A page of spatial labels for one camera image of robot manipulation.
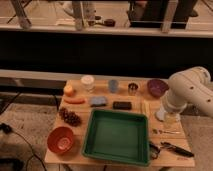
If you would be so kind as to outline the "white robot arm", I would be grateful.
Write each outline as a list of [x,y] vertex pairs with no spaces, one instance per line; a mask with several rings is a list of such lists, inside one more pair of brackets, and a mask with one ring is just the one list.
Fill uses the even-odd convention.
[[168,115],[176,121],[189,103],[213,118],[213,91],[207,85],[211,75],[204,67],[193,67],[172,74],[168,79],[169,89],[161,98],[155,117],[164,122]]

